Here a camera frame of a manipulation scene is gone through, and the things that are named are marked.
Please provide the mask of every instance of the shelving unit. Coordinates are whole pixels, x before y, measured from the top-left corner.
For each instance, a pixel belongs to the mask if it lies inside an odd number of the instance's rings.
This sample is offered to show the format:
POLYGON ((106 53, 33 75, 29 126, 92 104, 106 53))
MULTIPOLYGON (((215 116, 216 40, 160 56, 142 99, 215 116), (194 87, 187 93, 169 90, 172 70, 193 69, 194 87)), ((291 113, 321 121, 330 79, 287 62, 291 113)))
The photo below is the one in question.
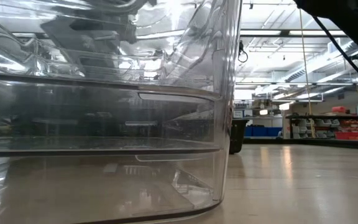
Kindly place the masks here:
POLYGON ((358 140, 358 116, 295 116, 290 120, 291 139, 310 139, 311 124, 318 139, 358 140))

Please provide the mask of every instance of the blue crate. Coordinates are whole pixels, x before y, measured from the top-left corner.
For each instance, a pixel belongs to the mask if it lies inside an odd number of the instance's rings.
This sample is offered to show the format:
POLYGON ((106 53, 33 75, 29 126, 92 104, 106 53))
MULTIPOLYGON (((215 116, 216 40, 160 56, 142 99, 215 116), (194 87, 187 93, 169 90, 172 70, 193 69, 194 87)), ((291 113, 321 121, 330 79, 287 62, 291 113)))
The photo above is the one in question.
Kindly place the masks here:
POLYGON ((252 127, 246 127, 246 131, 244 131, 244 137, 252 137, 252 127))
POLYGON ((267 136, 277 137, 282 128, 267 128, 267 136))
POLYGON ((254 136, 254 137, 267 136, 267 128, 265 128, 265 127, 252 127, 252 136, 254 136))

